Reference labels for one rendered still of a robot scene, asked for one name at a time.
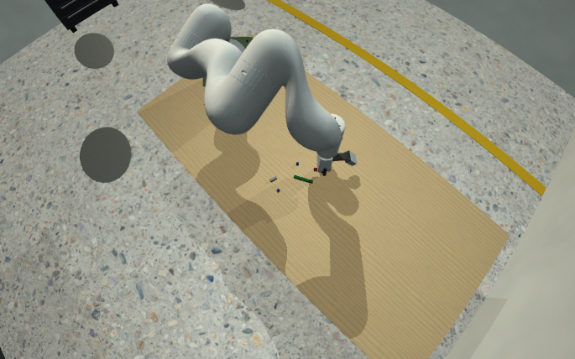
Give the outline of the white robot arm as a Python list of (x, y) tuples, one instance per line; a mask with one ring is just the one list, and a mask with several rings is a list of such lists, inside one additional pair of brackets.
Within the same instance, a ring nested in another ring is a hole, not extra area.
[(293, 139), (325, 159), (357, 164), (355, 153), (338, 153), (345, 122), (311, 94), (296, 42), (281, 30), (267, 29), (245, 49), (231, 39), (231, 32), (229, 17), (219, 7), (202, 4), (167, 55), (168, 66), (178, 76), (206, 77), (204, 106), (212, 124), (225, 133), (246, 133), (284, 86), (285, 119)]

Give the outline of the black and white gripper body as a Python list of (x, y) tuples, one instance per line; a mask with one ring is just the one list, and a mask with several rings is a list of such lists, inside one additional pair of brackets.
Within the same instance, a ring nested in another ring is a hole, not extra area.
[(327, 169), (327, 172), (330, 172), (332, 167), (332, 159), (325, 159), (316, 153), (316, 160), (317, 160), (317, 171), (322, 172), (323, 169)]

